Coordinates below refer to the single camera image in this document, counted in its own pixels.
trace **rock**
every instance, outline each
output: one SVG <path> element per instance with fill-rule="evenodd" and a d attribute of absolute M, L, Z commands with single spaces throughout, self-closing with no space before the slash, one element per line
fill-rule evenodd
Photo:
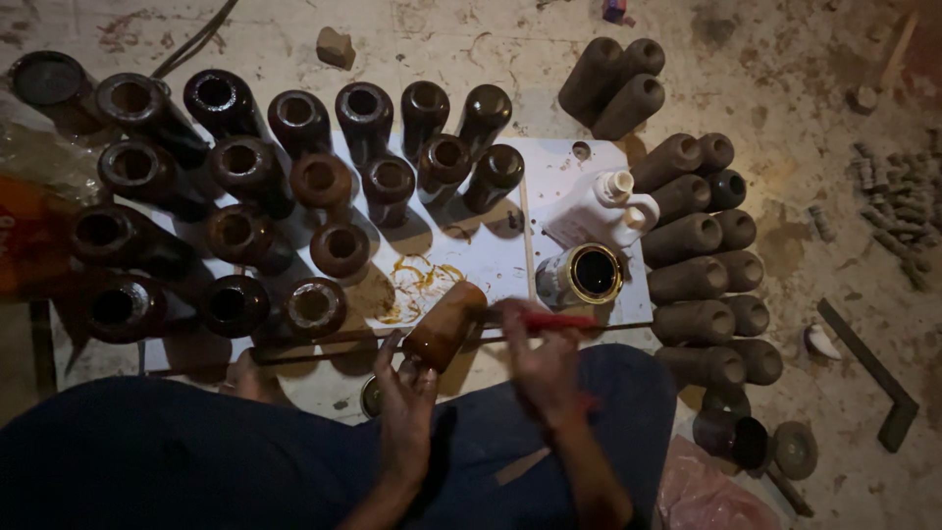
<path fill-rule="evenodd" d="M 353 68 L 356 50 L 350 42 L 350 35 L 341 35 L 328 25 L 321 28 L 317 35 L 317 58 L 344 70 Z"/>

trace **white plastic jug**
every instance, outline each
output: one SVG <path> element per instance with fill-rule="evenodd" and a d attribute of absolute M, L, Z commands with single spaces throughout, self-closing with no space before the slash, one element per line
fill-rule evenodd
<path fill-rule="evenodd" d="M 543 230 L 567 248 L 586 242 L 626 248 L 660 217 L 658 202 L 651 195 L 632 194 L 634 185 L 628 171 L 584 175 L 555 205 Z"/>

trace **red brush handle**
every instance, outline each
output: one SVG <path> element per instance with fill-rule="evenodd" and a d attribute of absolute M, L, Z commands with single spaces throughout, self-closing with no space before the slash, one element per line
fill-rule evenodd
<path fill-rule="evenodd" d="M 544 331 L 563 327 L 574 327 L 576 329 L 598 327 L 598 320 L 590 316 L 555 315 L 524 311 L 520 315 L 520 320 L 527 328 L 527 331 Z"/>

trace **paint can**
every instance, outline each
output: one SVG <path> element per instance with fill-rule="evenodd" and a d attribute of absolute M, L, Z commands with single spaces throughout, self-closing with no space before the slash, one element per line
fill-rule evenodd
<path fill-rule="evenodd" d="M 618 257 L 600 243 L 585 243 L 544 260 L 536 270 L 536 291 L 554 308 L 611 302 L 625 274 Z"/>

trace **concrete floor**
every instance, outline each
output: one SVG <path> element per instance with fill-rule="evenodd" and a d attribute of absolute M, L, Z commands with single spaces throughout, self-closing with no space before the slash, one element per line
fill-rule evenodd
<path fill-rule="evenodd" d="M 931 3 L 918 2 L 926 8 Z M 149 73 L 221 4 L 0 0 L 0 64 L 52 48 L 70 53 L 98 78 Z M 942 86 L 942 15 L 923 13 L 899 89 L 863 118 L 847 110 L 842 93 L 875 82 L 903 2 L 637 0 L 628 3 L 633 27 L 600 21 L 599 4 L 242 0 L 219 36 L 167 81 L 179 104 L 194 73 L 209 66 L 231 70 L 250 82 L 263 105 L 290 88 L 331 102 L 355 80 L 376 83 L 396 99 L 417 79 L 439 83 L 455 103 L 475 85 L 494 83 L 513 99 L 512 127 L 505 134 L 585 139 L 588 131 L 554 98 L 586 43 L 601 35 L 622 44 L 640 37 L 660 42 L 667 56 L 659 77 L 667 103 L 643 130 L 625 138 L 626 151 L 635 160 L 680 131 L 720 131 L 736 146 L 733 168 L 749 181 L 743 207 L 757 221 L 755 251 L 766 264 L 759 292 L 772 314 L 767 339 L 786 358 L 780 381 L 749 386 L 747 393 L 754 415 L 770 429 L 785 421 L 807 422 L 820 446 L 818 469 L 796 483 L 818 514 L 784 520 L 783 527 L 936 527 L 931 521 L 942 518 L 942 387 L 933 385 L 942 383 L 938 295 L 914 292 L 896 258 L 869 240 L 868 226 L 855 213 L 863 199 L 844 171 L 852 141 L 869 141 L 884 155 L 925 148 L 924 127 L 938 123 L 942 108 L 935 84 Z M 315 40 L 324 25 L 353 37 L 358 55 L 352 71 L 317 60 Z M 447 128 L 459 114 L 452 112 Z M 809 224 L 805 209 L 812 204 L 830 217 L 835 242 L 822 242 Z M 932 251 L 937 266 L 929 279 L 936 290 L 942 287 L 940 254 Z M 815 318 L 821 297 L 921 404 L 896 455 L 876 440 L 890 402 L 842 344 L 840 362 L 798 358 L 798 334 Z M 599 340 L 650 351 L 658 346 L 645 329 Z M 444 377 L 443 399 L 506 380 L 503 358 L 499 345 L 460 356 Z M 279 375 L 301 408 L 359 422 L 357 397 L 369 361 L 308 363 Z M 95 345 L 69 374 L 61 373 L 64 362 L 57 360 L 62 387 L 138 371 L 135 347 Z M 695 396 L 687 399 L 688 394 L 678 403 L 678 426 L 693 414 L 687 402 Z"/>

